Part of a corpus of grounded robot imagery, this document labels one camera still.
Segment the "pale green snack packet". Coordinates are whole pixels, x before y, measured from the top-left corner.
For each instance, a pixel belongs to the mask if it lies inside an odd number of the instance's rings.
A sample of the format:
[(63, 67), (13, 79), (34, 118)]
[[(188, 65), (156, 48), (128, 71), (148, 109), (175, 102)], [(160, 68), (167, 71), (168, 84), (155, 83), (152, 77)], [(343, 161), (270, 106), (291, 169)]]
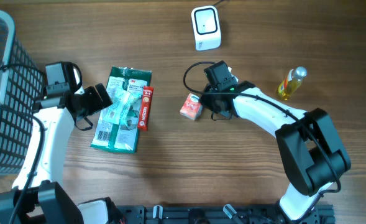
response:
[(127, 114), (141, 96), (141, 93), (131, 93), (123, 88), (118, 88), (103, 120), (112, 124), (127, 124)]

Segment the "red white tissue pack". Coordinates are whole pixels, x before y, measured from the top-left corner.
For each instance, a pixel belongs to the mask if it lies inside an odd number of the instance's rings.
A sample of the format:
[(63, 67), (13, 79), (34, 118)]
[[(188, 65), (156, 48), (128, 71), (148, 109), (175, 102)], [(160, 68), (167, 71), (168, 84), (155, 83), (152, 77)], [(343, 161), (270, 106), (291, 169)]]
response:
[(180, 109), (180, 114), (189, 119), (195, 120), (200, 116), (202, 109), (203, 106), (199, 102), (199, 97), (190, 93)]

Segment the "green 3M gloves package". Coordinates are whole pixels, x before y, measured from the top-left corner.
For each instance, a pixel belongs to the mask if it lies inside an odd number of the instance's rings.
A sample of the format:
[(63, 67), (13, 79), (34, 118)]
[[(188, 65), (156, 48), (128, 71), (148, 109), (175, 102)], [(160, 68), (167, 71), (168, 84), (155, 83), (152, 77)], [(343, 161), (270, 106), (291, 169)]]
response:
[[(118, 88), (143, 95), (144, 86), (149, 86), (152, 72), (128, 67), (112, 67), (106, 91), (111, 99)], [(108, 108), (101, 110), (91, 147), (109, 152), (134, 153), (139, 138), (140, 107), (142, 96), (131, 106), (127, 124), (112, 124), (103, 120)]]

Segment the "red Nescafe coffee stick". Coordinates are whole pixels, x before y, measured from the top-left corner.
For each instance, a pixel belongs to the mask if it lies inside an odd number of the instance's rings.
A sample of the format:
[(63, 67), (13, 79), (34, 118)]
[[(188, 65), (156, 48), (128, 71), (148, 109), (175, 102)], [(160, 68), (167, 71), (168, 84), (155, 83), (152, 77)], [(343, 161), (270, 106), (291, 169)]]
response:
[(140, 107), (139, 121), (137, 124), (137, 128), (140, 130), (146, 131), (148, 129), (148, 119), (149, 119), (152, 97), (153, 97), (153, 87), (144, 86)]

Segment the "yellow oil bottle silver cap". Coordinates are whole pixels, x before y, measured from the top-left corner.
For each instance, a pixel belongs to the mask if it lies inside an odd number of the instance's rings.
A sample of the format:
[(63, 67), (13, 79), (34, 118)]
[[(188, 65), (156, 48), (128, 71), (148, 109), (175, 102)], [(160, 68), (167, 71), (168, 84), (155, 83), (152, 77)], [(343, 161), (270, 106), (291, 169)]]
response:
[(300, 87), (306, 76), (307, 69), (304, 67), (297, 67), (290, 70), (288, 75), (279, 84), (277, 88), (277, 96), (283, 100), (288, 100)]

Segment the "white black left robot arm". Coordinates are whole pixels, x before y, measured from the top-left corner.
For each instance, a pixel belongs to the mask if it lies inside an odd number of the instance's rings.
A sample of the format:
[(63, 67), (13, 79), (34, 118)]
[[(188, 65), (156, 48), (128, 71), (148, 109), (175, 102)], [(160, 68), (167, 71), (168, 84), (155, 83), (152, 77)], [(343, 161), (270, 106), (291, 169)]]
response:
[(124, 216), (110, 198), (76, 205), (61, 186), (66, 145), (76, 121), (112, 101), (103, 84), (83, 93), (69, 84), (46, 88), (34, 104), (34, 126), (12, 189), (0, 193), (0, 223), (118, 223)]

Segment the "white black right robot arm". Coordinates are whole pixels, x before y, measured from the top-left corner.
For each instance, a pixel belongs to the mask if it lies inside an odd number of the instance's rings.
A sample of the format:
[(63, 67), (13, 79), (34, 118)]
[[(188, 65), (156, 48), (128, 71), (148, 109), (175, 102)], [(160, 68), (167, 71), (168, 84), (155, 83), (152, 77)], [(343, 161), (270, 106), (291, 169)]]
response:
[(276, 139), (290, 182), (277, 205), (286, 222), (313, 218), (318, 223), (334, 223), (333, 208), (317, 203), (324, 195), (341, 190), (340, 177), (351, 168), (351, 161), (326, 111), (289, 107), (250, 82), (208, 84), (200, 102), (216, 114), (249, 120)]

